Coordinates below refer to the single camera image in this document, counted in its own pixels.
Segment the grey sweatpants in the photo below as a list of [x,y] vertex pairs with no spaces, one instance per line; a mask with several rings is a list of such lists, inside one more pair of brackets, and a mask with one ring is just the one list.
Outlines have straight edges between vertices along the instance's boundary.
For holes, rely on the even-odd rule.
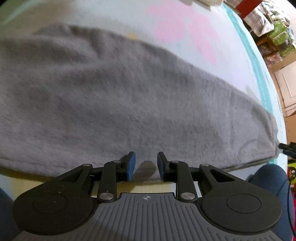
[[165,49],[51,25],[1,38],[1,166],[55,177],[137,154],[232,168],[276,158],[276,120],[253,98]]

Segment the dark blue trouser leg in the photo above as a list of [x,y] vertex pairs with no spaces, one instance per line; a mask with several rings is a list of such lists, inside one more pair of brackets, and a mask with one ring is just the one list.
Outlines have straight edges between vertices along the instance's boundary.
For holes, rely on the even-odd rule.
[[293,240],[290,224],[295,222],[295,208],[286,172],[278,165],[266,164],[250,175],[247,181],[271,192],[280,200],[282,214],[274,233],[282,240]]

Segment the white door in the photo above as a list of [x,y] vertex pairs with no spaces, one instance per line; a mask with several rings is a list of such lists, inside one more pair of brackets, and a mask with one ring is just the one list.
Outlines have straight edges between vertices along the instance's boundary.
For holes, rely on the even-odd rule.
[[284,68],[275,72],[278,82],[283,104],[287,116],[295,112],[295,95],[296,95],[296,66],[295,61],[288,64]]

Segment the green patterned bag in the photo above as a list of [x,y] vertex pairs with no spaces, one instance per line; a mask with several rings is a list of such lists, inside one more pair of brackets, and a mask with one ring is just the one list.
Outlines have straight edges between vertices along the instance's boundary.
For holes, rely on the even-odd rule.
[[295,36],[291,27],[287,27],[282,21],[275,21],[274,29],[267,33],[269,39],[273,42],[280,56],[285,58],[291,52],[295,51]]

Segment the grey plaid cloth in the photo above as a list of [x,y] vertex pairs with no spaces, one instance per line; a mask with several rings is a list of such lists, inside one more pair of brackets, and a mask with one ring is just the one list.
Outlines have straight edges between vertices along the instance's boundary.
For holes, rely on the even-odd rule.
[[261,37],[274,30],[274,25],[264,14],[265,8],[262,2],[243,19],[257,37]]

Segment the floral white bed blanket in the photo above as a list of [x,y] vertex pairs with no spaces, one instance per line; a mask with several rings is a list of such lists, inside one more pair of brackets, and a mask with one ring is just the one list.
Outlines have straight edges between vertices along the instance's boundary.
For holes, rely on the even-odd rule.
[[198,1],[7,1],[1,35],[21,36],[53,23],[107,29],[166,48],[248,94],[287,135],[274,81],[250,33],[226,5]]

